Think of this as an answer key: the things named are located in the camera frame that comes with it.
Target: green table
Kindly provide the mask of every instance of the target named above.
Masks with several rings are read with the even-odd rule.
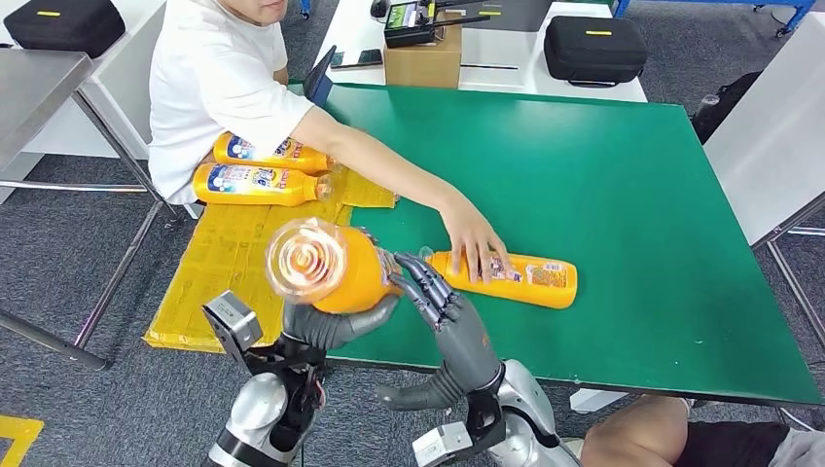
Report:
[[[578,267],[565,310],[468,294],[500,357],[581,387],[822,403],[681,107],[358,85],[326,107],[449,180],[511,252]],[[438,213],[408,200],[352,225],[389,250],[448,249]],[[409,301],[332,355],[441,360]]]

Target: yellow bottle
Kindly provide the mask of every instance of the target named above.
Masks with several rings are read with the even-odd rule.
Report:
[[[391,253],[362,231],[318,218],[296,219],[273,236],[267,279],[275,293],[329,313],[356,313],[399,293],[389,274],[400,272]]]
[[[507,273],[501,257],[490,253],[491,280],[484,283],[481,279],[470,282],[467,262],[463,256],[458,274],[452,273],[452,261],[448,251],[433,253],[429,248],[425,248],[422,249],[422,256],[424,261],[456,289],[550,308],[567,308],[576,298],[576,267],[563,261],[509,255],[513,271]]]
[[[326,154],[304,146],[292,138],[287,138],[281,143],[273,154],[263,154],[257,152],[246,140],[228,131],[215,141],[212,155],[217,163],[295,168],[310,175],[338,167],[338,164]]]
[[[223,163],[202,164],[192,186],[201,201],[219,204],[296,206],[332,193],[329,175],[310,177],[299,170]]]

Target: black case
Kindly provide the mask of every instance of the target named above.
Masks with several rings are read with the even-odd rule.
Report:
[[[79,51],[91,58],[126,32],[111,0],[30,0],[3,23],[24,49]]]
[[[639,76],[647,48],[623,18],[554,17],[544,38],[550,75],[580,86],[616,86]]]

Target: cardboard box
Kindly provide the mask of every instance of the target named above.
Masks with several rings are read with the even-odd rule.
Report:
[[[438,19],[460,18],[439,14]],[[433,44],[387,49],[384,46],[384,76],[387,85],[458,88],[461,65],[461,25],[442,28],[444,40]]]

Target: black bag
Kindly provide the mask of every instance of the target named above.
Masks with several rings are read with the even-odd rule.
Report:
[[[30,0],[3,23],[24,49],[78,51],[91,58],[126,32],[111,0]]]
[[[694,125],[694,131],[699,137],[699,142],[704,144],[710,138],[710,135],[716,131],[716,128],[728,117],[728,114],[734,110],[734,107],[739,103],[747,90],[756,82],[756,79],[761,75],[761,71],[748,73],[743,75],[738,80],[730,83],[727,86],[722,86],[716,91],[719,96],[719,102],[713,107],[708,107],[697,113],[691,118],[691,123]]]
[[[642,73],[647,48],[628,19],[554,17],[544,37],[544,56],[557,80],[611,87]]]

